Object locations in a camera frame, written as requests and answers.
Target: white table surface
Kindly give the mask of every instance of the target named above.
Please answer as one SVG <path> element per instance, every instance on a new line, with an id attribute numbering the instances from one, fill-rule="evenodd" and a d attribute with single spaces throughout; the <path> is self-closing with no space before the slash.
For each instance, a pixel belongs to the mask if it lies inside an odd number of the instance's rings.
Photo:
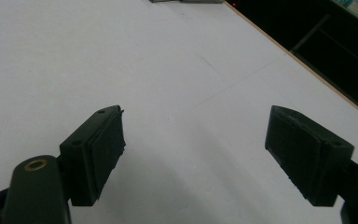
<path id="1" fill-rule="evenodd" d="M 340 223 L 342 200 L 312 207 L 264 140 L 286 106 L 358 161 L 358 110 L 226 5 L 0 0 L 0 190 L 110 105 L 126 151 L 73 223 Z"/>

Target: white tabletop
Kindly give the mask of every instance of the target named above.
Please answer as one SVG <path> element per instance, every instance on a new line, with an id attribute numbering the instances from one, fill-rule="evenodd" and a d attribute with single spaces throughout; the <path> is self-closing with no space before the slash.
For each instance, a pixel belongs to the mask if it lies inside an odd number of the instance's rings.
<path id="1" fill-rule="evenodd" d="M 341 223 L 342 200 L 312 207 L 264 140 L 286 106 L 358 161 L 358 109 L 226 5 L 0 1 L 0 190 L 110 105 L 126 151 L 73 223 Z"/>

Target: black object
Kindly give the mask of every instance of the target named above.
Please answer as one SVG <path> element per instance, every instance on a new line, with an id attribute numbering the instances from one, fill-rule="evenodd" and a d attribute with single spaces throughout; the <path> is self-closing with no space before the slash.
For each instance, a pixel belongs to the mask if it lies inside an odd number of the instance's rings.
<path id="1" fill-rule="evenodd" d="M 358 224 L 358 164 L 353 146 L 303 114 L 271 108 L 266 149 L 313 206 L 333 206 L 340 195 L 345 224 Z"/>
<path id="2" fill-rule="evenodd" d="M 152 3 L 156 2 L 171 2 L 171 1 L 178 1 L 178 0 L 150 0 Z M 223 3 L 225 0 L 179 0 L 180 2 L 184 3 Z"/>
<path id="3" fill-rule="evenodd" d="M 99 110 L 60 145 L 61 156 L 19 164 L 0 192 L 0 223 L 66 224 L 69 199 L 93 206 L 124 151 L 122 113 L 118 105 Z"/>
<path id="4" fill-rule="evenodd" d="M 358 105 L 358 17 L 335 0 L 229 0 Z"/>

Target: gray object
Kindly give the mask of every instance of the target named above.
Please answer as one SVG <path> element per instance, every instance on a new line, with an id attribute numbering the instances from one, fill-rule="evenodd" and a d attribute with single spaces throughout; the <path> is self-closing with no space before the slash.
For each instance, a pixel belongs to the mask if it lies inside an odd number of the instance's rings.
<path id="1" fill-rule="evenodd" d="M 152 3 L 157 2 L 171 2 L 171 1 L 178 1 L 178 0 L 150 0 Z M 225 0 L 180 0 L 184 3 L 224 3 Z"/>

